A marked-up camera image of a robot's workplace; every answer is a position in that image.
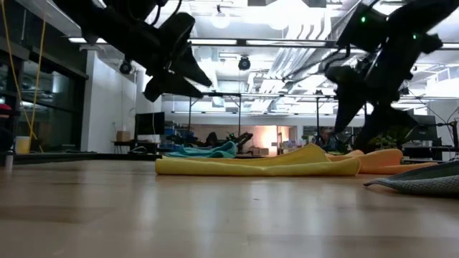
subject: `lamp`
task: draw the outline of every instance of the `lamp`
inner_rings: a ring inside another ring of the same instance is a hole
[[[218,29],[224,29],[230,25],[230,18],[222,13],[220,5],[217,5],[217,13],[212,16],[212,25]]]

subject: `white wall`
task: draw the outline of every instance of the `white wall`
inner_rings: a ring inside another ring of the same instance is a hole
[[[82,151],[112,153],[115,132],[128,130],[133,137],[136,84],[102,62],[97,52],[87,54],[82,127]]]

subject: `orange cloth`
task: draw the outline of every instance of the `orange cloth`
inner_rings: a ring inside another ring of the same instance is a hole
[[[377,150],[364,155],[360,150],[355,150],[344,156],[327,155],[330,161],[345,161],[356,158],[360,161],[360,173],[394,175],[417,168],[437,165],[434,162],[400,165],[403,152],[399,149]]]

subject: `wooden floor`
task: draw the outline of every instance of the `wooden floor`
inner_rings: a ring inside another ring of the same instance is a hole
[[[459,201],[358,178],[155,176],[154,164],[16,167],[0,257],[459,257]]]

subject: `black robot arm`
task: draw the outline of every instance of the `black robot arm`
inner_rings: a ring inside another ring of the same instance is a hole
[[[212,85],[199,68],[188,42],[195,22],[192,16],[174,12],[158,28],[145,22],[155,6],[164,6],[167,0],[54,2],[80,25],[88,44],[102,38],[146,68],[146,74],[153,77],[144,92],[148,100],[153,102],[162,93],[201,98],[202,93],[185,77],[201,85]]]
[[[336,44],[339,48],[352,44],[368,55],[355,68],[326,70],[327,78],[338,85],[336,133],[351,122],[365,103],[374,106],[356,139],[355,149],[365,149],[372,138],[392,126],[416,126],[406,112],[395,110],[391,104],[400,99],[400,85],[412,79],[410,70],[418,57],[442,47],[438,35],[427,32],[458,6],[459,0],[414,0],[389,16],[362,3],[357,6]]]

